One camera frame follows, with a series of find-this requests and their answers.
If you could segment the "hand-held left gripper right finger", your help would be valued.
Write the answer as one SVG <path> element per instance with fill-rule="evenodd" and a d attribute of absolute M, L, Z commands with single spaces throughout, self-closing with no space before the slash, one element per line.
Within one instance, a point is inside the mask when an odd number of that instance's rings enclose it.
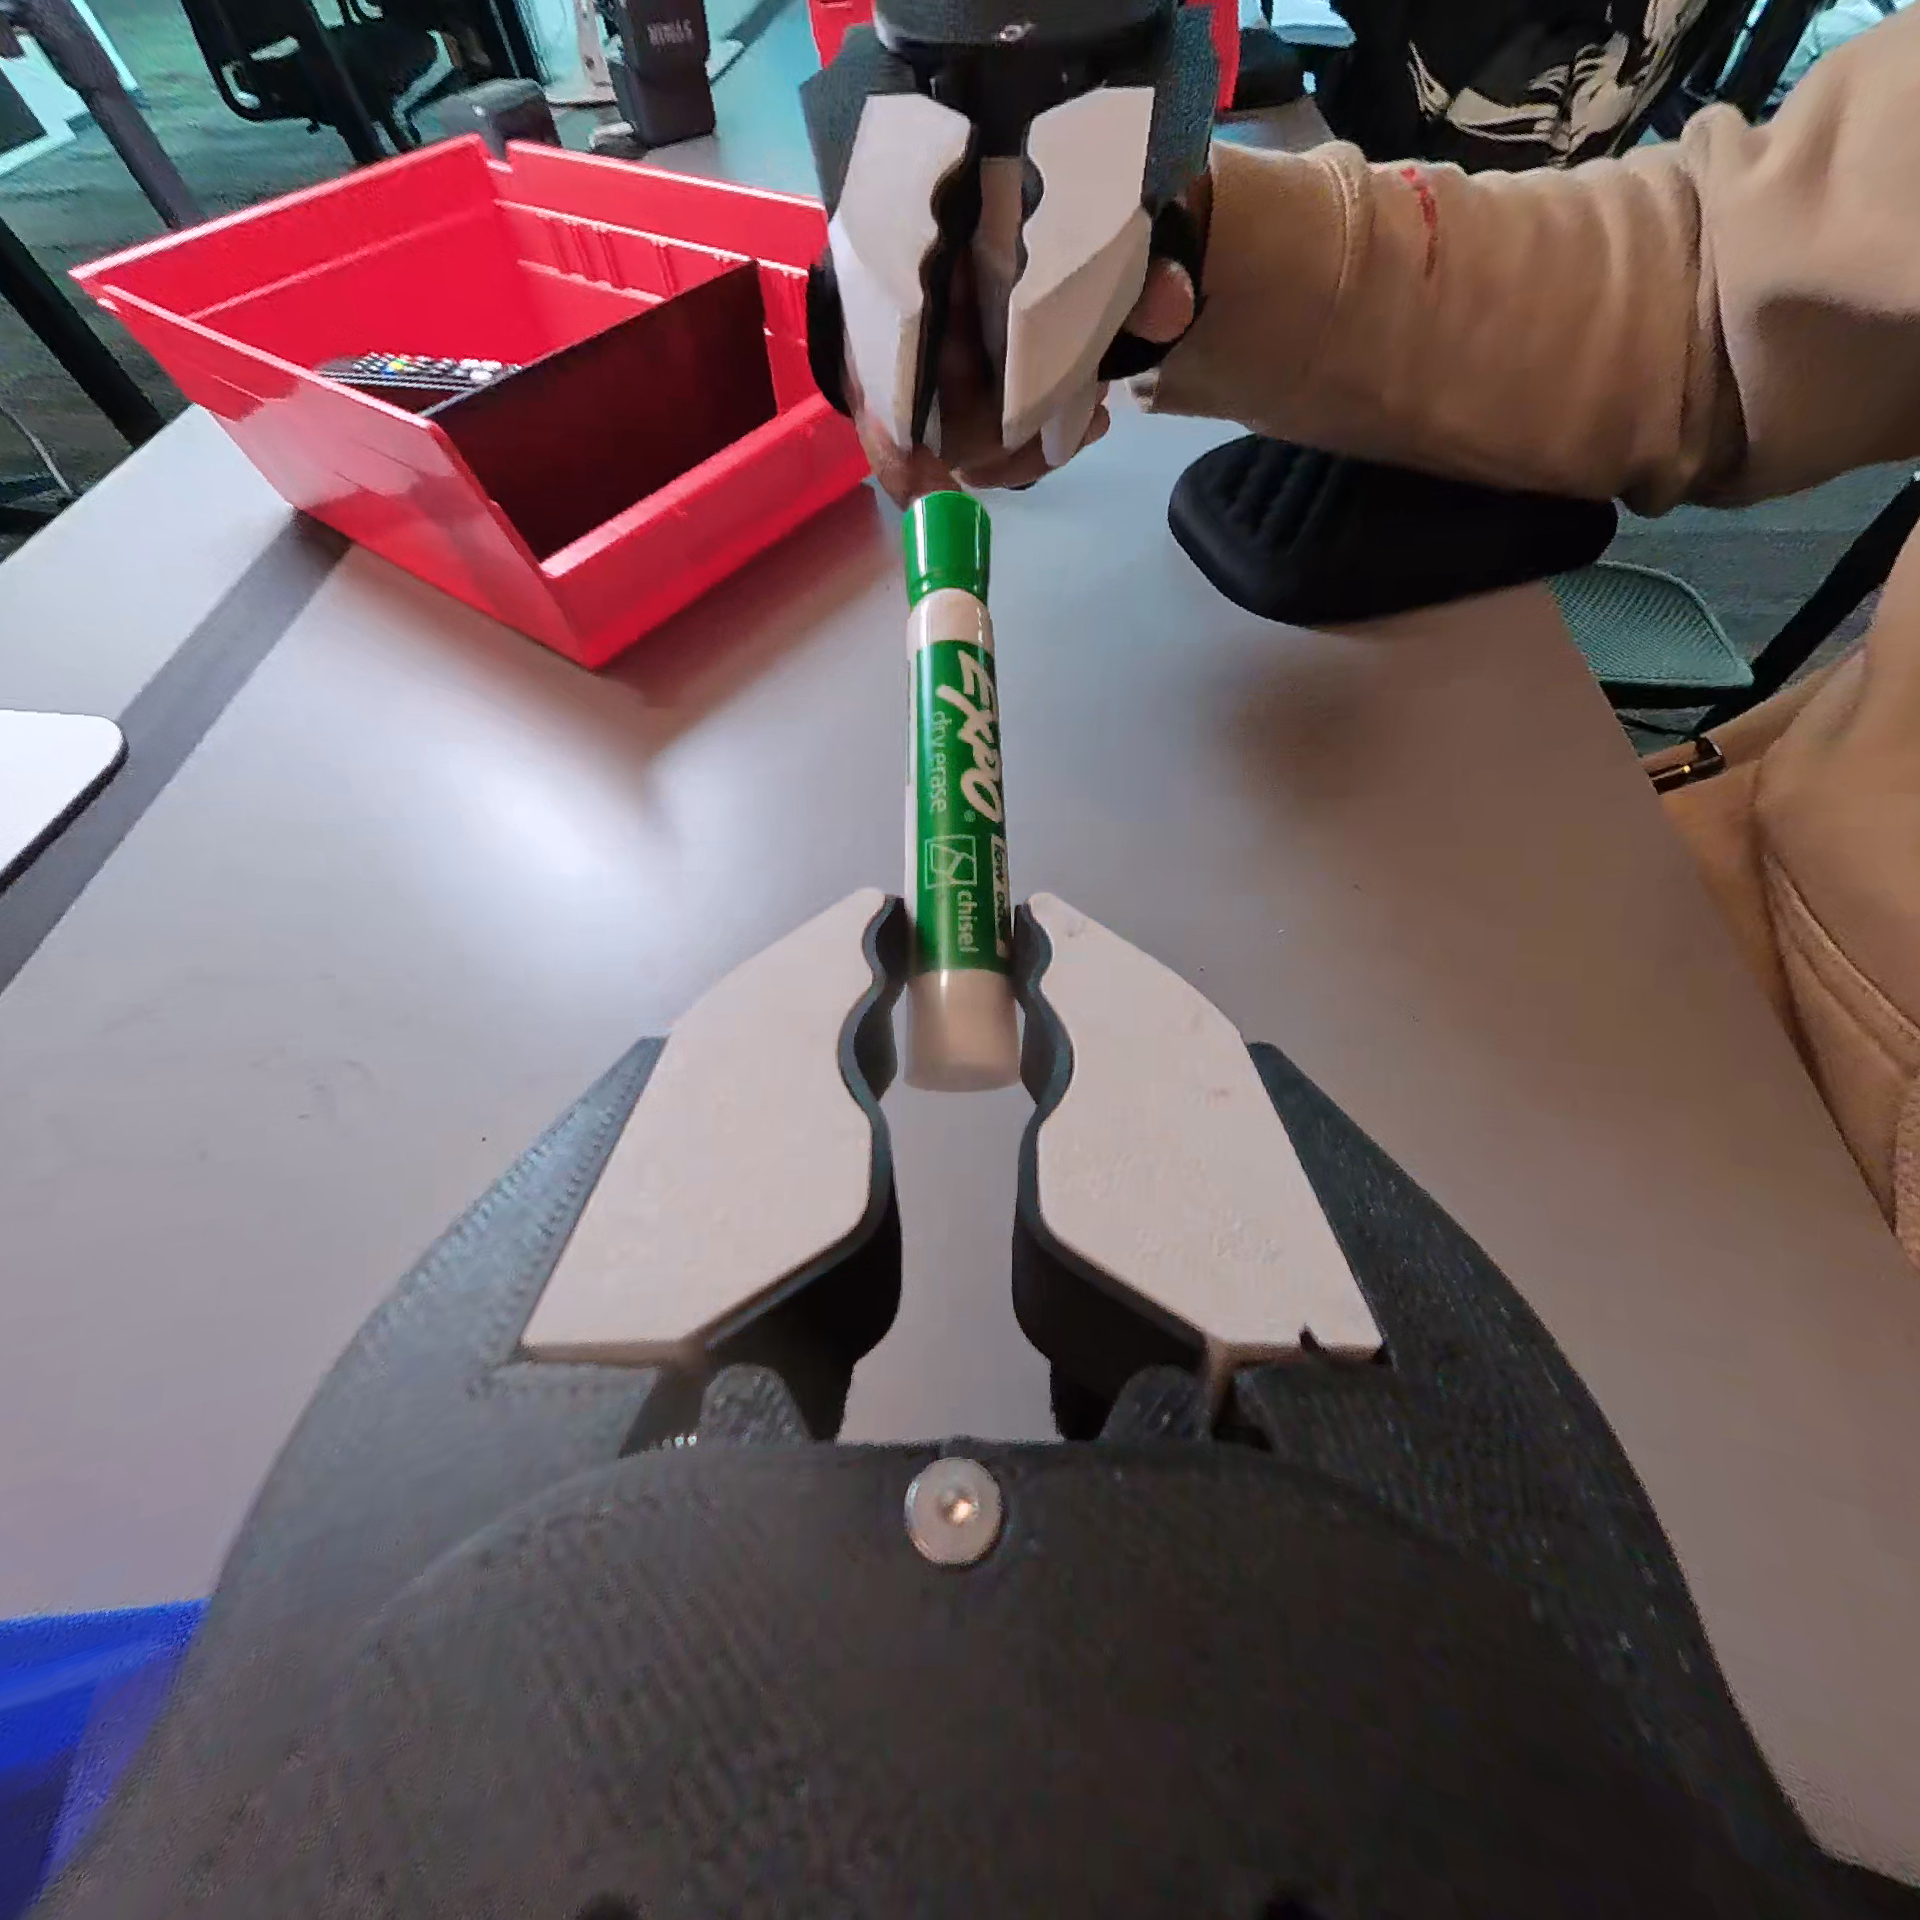
<path fill-rule="evenodd" d="M 1385 1337 L 1256 1049 L 1162 961 L 1055 894 L 1017 918 L 1033 1114 L 1015 1307 L 1060 1369 L 1241 1369 Z"/>

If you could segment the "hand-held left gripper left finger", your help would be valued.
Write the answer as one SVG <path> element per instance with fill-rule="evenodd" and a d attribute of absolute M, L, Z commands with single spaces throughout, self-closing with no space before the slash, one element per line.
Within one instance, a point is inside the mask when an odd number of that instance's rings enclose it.
<path fill-rule="evenodd" d="M 531 1310 L 531 1358 L 690 1368 L 873 1240 L 903 951 L 903 900 L 865 888 L 674 1023 Z"/>

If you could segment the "white tube green label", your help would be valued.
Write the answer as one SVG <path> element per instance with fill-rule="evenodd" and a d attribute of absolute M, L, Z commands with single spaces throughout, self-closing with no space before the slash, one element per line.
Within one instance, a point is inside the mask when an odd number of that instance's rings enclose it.
<path fill-rule="evenodd" d="M 1007 830 L 1002 698 L 991 614 L 993 524 L 964 492 L 903 516 L 905 1080 L 931 1092 L 1019 1076 L 1017 900 Z"/>

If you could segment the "black remote control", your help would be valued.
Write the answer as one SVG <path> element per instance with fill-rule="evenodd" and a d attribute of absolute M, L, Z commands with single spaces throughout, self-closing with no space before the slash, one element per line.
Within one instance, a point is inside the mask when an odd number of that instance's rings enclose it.
<path fill-rule="evenodd" d="M 361 352 L 335 358 L 316 374 L 350 393 L 390 403 L 406 414 L 426 417 L 484 393 L 522 374 L 522 368 L 484 358 Z"/>

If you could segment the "red storage bin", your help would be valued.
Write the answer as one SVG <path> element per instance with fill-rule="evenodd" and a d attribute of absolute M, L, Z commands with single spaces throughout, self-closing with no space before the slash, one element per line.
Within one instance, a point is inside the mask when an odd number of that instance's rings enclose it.
<path fill-rule="evenodd" d="M 1184 3 L 1208 18 L 1214 65 L 1214 110 L 1223 114 L 1232 106 L 1241 72 L 1241 6 L 1240 3 Z M 872 28 L 876 3 L 804 3 L 812 43 L 820 68 L 836 60 L 844 39 L 852 28 Z"/>
<path fill-rule="evenodd" d="M 599 667 L 867 482 L 807 358 L 818 201 L 478 136 L 74 273 L 282 502 L 576 665 Z M 777 417 L 536 560 L 428 417 L 316 370 L 361 352 L 526 368 L 748 260 Z"/>

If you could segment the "blue storage bin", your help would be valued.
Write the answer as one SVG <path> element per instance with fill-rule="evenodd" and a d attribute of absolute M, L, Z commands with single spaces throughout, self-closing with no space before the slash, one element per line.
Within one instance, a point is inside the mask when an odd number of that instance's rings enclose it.
<path fill-rule="evenodd" d="M 3 1916 L 81 1850 L 177 1688 L 208 1606 L 3 1622 Z"/>

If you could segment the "person's right hand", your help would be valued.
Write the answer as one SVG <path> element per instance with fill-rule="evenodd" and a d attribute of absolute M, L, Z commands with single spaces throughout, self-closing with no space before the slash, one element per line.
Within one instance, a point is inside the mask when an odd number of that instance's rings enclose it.
<path fill-rule="evenodd" d="M 969 329 L 979 318 L 969 270 L 956 270 L 951 295 L 958 308 L 950 315 L 939 361 L 938 448 L 896 442 L 888 419 L 868 406 L 850 352 L 844 368 L 844 393 L 873 482 L 900 510 L 934 492 L 1028 490 L 1072 458 L 1071 454 L 1048 455 L 1040 439 L 1019 448 L 1004 447 L 1000 374 L 976 327 Z M 1175 346 L 1193 322 L 1193 314 L 1193 279 L 1182 263 L 1159 257 L 1147 267 L 1124 329 L 1150 346 Z M 1092 417 L 1075 451 L 1086 451 L 1111 431 L 1106 391 L 1106 387 L 1095 390 Z"/>

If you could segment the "black small box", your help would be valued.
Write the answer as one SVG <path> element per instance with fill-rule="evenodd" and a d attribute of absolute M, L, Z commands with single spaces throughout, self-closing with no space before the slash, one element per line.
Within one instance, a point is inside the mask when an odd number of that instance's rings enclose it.
<path fill-rule="evenodd" d="M 609 74 L 619 119 L 641 152 L 715 130 L 705 3 L 604 3 Z"/>

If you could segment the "black bin divider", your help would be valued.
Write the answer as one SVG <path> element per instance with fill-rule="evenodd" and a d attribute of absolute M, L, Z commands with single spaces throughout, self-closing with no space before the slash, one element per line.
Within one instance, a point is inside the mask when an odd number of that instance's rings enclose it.
<path fill-rule="evenodd" d="M 759 267 L 728 266 L 428 419 L 553 560 L 777 419 Z"/>

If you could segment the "grey cube device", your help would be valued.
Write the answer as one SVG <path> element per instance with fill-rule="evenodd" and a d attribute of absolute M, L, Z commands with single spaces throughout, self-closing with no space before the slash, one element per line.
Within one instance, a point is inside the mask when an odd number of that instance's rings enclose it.
<path fill-rule="evenodd" d="M 537 81 L 478 83 L 439 102 L 435 114 L 444 138 L 478 136 L 500 160 L 514 142 L 563 146 L 555 112 Z"/>

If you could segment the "black office chair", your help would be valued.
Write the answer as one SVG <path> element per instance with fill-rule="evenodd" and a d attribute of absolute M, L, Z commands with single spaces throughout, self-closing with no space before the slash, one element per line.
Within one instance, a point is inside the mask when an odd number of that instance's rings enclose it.
<path fill-rule="evenodd" d="M 184 3 L 222 104 L 252 127 L 329 130 L 354 162 L 420 144 L 417 118 L 454 91 L 442 34 L 390 6 Z"/>

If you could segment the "person's beige hoodie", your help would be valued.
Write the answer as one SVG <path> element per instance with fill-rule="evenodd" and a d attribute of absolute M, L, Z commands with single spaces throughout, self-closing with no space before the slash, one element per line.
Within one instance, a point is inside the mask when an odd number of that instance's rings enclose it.
<path fill-rule="evenodd" d="M 1663 799 L 1840 1148 L 1897 1244 L 1766 1307 L 1806 1361 L 1768 1466 L 1788 1548 L 1822 1562 L 1833 1617 L 1795 1574 L 1810 1650 L 1756 1656 L 1766 1737 L 1792 1802 L 1850 1865 L 1916 1889 L 1916 652 L 1880 624 L 1848 659 L 1710 729 L 1722 778 Z"/>

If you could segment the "teal office chair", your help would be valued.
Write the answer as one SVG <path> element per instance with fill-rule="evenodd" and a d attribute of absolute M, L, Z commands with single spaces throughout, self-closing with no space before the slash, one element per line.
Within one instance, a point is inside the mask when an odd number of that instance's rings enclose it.
<path fill-rule="evenodd" d="M 1543 583 L 1623 729 L 1663 748 L 1742 706 L 1754 667 L 1702 594 L 1656 568 L 1594 562 Z"/>

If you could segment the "white metal stand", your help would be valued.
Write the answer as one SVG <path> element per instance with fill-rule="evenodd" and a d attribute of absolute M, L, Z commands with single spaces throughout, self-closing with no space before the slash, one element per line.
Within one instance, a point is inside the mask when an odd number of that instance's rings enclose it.
<path fill-rule="evenodd" d="M 129 759 L 99 714 L 3 710 L 3 889 L 78 822 Z"/>

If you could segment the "black light stand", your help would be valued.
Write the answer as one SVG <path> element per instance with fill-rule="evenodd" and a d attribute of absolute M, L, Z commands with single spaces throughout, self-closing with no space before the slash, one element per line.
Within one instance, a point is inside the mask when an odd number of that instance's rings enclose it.
<path fill-rule="evenodd" d="M 107 50 L 74 3 L 9 3 L 9 26 L 26 32 L 104 130 L 142 198 L 163 225 L 178 231 L 207 220 L 207 210 L 178 174 L 144 112 L 116 78 Z"/>

